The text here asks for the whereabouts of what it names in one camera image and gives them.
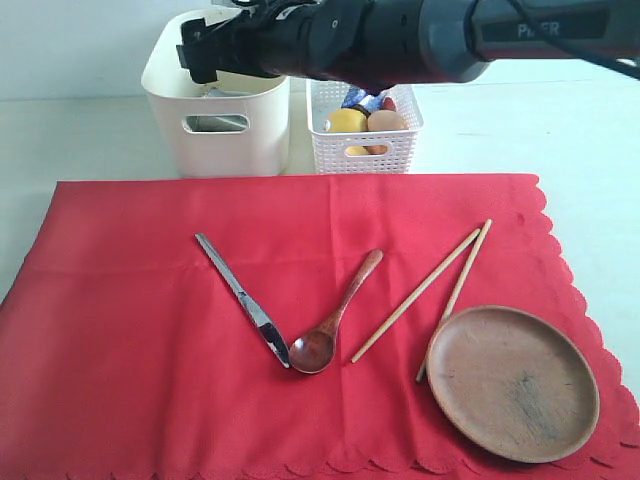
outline red tablecloth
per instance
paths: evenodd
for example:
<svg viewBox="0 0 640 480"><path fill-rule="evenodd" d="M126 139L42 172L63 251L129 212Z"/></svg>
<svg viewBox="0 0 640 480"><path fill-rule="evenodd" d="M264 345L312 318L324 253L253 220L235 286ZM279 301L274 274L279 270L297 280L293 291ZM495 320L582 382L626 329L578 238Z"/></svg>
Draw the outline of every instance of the red tablecloth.
<svg viewBox="0 0 640 480"><path fill-rule="evenodd" d="M640 478L637 404L585 316L536 183L61 183L0 309L0 478ZM456 310L502 304L545 318L582 350L599 384L595 434L553 464L486 453L413 380L466 255L349 362L487 218L493 227ZM195 242L200 231L287 342L337 306L368 251L385 252L347 310L326 371L282 368Z"/></svg>

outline wooden spoon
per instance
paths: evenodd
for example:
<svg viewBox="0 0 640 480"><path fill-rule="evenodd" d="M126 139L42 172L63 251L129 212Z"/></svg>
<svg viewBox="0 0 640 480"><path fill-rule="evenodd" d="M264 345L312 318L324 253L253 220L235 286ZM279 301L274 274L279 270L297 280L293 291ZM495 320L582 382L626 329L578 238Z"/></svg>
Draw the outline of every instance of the wooden spoon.
<svg viewBox="0 0 640 480"><path fill-rule="evenodd" d="M383 254L373 250L356 273L340 306L317 327L298 338L289 348L291 366L303 373L318 373L329 366L336 353L336 337L347 305L376 268Z"/></svg>

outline wooden plate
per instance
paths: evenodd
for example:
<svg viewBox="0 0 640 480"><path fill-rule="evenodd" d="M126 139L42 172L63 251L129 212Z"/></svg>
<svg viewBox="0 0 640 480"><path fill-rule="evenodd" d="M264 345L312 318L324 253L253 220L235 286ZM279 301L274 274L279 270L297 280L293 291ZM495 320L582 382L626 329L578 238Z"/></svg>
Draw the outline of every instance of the wooden plate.
<svg viewBox="0 0 640 480"><path fill-rule="evenodd" d="M598 422L598 387L580 351L520 310L490 305L449 317L429 344L427 376L451 422L511 460L566 457Z"/></svg>

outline white wall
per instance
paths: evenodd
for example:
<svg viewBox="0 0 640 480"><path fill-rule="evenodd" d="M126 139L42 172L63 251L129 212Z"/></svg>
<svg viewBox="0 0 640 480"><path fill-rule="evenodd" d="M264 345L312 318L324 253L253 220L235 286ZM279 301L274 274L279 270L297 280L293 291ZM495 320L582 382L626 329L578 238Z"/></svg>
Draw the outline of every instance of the white wall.
<svg viewBox="0 0 640 480"><path fill-rule="evenodd" d="M22 0L0 12L0 100L140 95L162 28L208 0ZM591 80L580 61L501 62L478 83Z"/></svg>

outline spoon handle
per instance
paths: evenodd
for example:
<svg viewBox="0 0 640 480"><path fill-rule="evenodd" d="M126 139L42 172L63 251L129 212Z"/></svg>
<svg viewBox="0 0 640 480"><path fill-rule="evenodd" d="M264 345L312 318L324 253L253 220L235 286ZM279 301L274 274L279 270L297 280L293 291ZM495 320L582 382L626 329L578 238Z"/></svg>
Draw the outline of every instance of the spoon handle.
<svg viewBox="0 0 640 480"><path fill-rule="evenodd" d="M356 273L356 276L351 281L347 292L342 299L342 303L338 307L338 309L327 319L324 324L323 330L327 333L335 333L338 330L338 326L340 325L340 320L342 320L342 315L344 311L347 309L347 305L356 294L358 289L362 286L367 277L373 272L373 270L378 266L380 261L382 260L383 253L382 250L375 249L365 259L362 263L362 266Z"/></svg>

